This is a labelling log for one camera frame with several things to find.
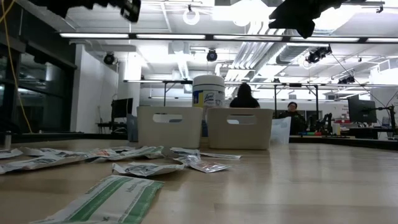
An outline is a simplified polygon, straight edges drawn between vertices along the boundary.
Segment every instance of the white storage bin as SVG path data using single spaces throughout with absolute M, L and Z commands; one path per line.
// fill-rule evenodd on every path
M 139 106 L 138 144 L 198 148 L 201 108 Z
M 214 149 L 268 149 L 273 112 L 269 109 L 209 108 L 209 146 Z

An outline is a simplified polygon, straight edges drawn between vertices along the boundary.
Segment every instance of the cable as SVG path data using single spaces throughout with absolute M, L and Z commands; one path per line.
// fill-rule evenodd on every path
M 4 0 L 1 0 L 1 5 L 2 5 L 2 16 L 0 17 L 0 23 L 2 22 L 3 19 L 6 18 L 8 12 L 11 10 L 11 7 L 14 5 L 15 0 L 12 0 L 11 4 L 8 6 L 7 10 L 4 12 Z
M 394 93 L 394 95 L 391 97 L 391 99 L 388 101 L 388 103 L 386 104 L 388 106 L 388 104 L 391 102 L 392 99 L 394 99 L 394 97 L 396 96 L 396 94 L 398 93 L 398 90 Z
M 9 40 L 9 36 L 8 36 L 6 12 L 5 12 L 5 9 L 4 9 L 4 0 L 2 0 L 1 3 L 2 3 L 2 4 L 1 4 L 1 6 L 2 6 L 2 13 L 3 13 L 3 16 L 4 16 L 4 18 L 2 18 L 2 19 L 4 19 L 4 28 L 5 28 L 5 30 L 6 30 L 6 40 L 7 40 L 7 45 L 8 45 L 8 54 L 9 54 L 9 60 L 10 60 L 10 65 L 11 65 L 12 76 L 14 77 L 15 88 L 16 88 L 16 90 L 17 90 L 17 96 L 18 96 L 18 99 L 19 99 L 19 104 L 21 104 L 22 114 L 24 115 L 24 118 L 25 118 L 25 120 L 26 120 L 26 124 L 27 124 L 27 127 L 29 128 L 30 133 L 33 133 L 33 132 L 32 132 L 32 128 L 30 127 L 29 121 L 28 121 L 28 119 L 27 119 L 27 116 L 26 116 L 26 114 L 25 114 L 25 109 L 24 109 L 24 105 L 22 104 L 21 96 L 20 96 L 20 94 L 19 94 L 19 92 L 18 92 L 17 77 L 16 77 L 15 70 L 14 70 L 14 64 L 12 63 L 12 54 L 11 54 L 10 40 Z

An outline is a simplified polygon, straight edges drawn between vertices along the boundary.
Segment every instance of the plastic wrapper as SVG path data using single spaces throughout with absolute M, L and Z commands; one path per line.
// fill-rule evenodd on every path
M 0 150 L 0 159 L 12 158 L 12 157 L 16 157 L 16 156 L 19 156 L 22 154 L 23 154 L 23 152 L 21 152 L 18 149 Z
M 176 161 L 182 162 L 186 166 L 190 166 L 191 168 L 194 168 L 196 170 L 205 172 L 205 173 L 212 173 L 212 172 L 217 172 L 221 170 L 225 170 L 230 168 L 231 166 L 227 166 L 224 164 L 219 164 L 216 162 L 209 162 L 209 161 L 202 161 L 197 156 L 184 156 L 184 157 L 179 157 L 174 159 Z
M 272 120 L 271 144 L 289 144 L 291 120 L 291 117 Z
M 74 152 L 74 151 L 66 151 L 66 150 L 58 150 L 58 149 L 49 149 L 49 148 L 42 148 L 42 149 L 32 149 L 28 147 L 21 147 L 19 148 L 27 156 L 48 156 L 48 155 L 55 155 L 59 157 L 76 157 L 86 155 L 87 152 Z
M 163 146 L 159 147 L 147 147 L 144 146 L 140 149 L 131 149 L 129 151 L 122 151 L 120 153 L 114 152 L 112 149 L 101 149 L 96 152 L 103 152 L 105 156 L 97 155 L 97 159 L 92 162 L 104 162 L 104 161 L 120 161 L 123 159 L 131 159 L 137 157 L 146 157 L 148 159 L 156 159 L 163 158 L 162 155 Z
M 32 223 L 135 223 L 145 217 L 163 182 L 111 175 L 64 209 Z
M 213 154 L 213 153 L 200 153 L 203 156 L 221 158 L 221 159 L 240 159 L 242 156 L 226 155 L 226 154 Z
M 112 170 L 115 170 L 119 174 L 133 174 L 138 176 L 151 176 L 159 174 L 168 174 L 177 170 L 183 170 L 185 165 L 157 165 L 144 162 L 132 162 L 125 166 L 120 166 L 118 164 L 112 165 Z
M 117 153 L 120 152 L 126 152 L 126 151 L 131 151 L 131 150 L 136 150 L 135 147 L 129 147 L 129 146 L 118 146 L 118 147 L 111 147 L 109 148 Z
M 170 150 L 179 156 L 196 156 L 200 159 L 200 151 L 198 149 L 183 149 L 179 147 L 173 147 Z
M 34 170 L 44 167 L 59 166 L 72 162 L 78 162 L 87 159 L 87 155 L 75 155 L 69 157 L 60 157 L 56 155 L 46 155 L 26 161 L 15 161 L 7 164 L 0 164 L 0 174 L 13 170 Z

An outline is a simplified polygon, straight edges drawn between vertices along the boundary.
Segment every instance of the fluorescent light fixture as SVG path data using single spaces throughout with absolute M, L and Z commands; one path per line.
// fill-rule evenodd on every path
M 126 82 L 130 83 L 163 83 L 160 80 L 125 80 Z
M 315 44 L 315 43 L 286 43 L 286 45 L 293 47 L 329 47 L 328 44 Z
M 215 40 L 258 40 L 281 41 L 282 37 L 256 35 L 214 35 Z
M 305 41 L 305 42 L 357 42 L 358 37 L 291 37 L 291 41 Z
M 191 34 L 137 34 L 138 39 L 195 39 L 204 40 L 205 35 Z
M 377 42 L 377 43 L 384 43 L 384 42 L 393 42 L 398 43 L 398 38 L 369 38 L 366 42 Z
M 61 33 L 61 37 L 66 38 L 129 38 L 129 34 L 83 34 L 83 33 Z

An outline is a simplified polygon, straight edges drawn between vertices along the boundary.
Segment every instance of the white box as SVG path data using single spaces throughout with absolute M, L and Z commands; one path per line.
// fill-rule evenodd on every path
M 202 112 L 201 108 L 139 106 L 138 144 L 198 148 Z

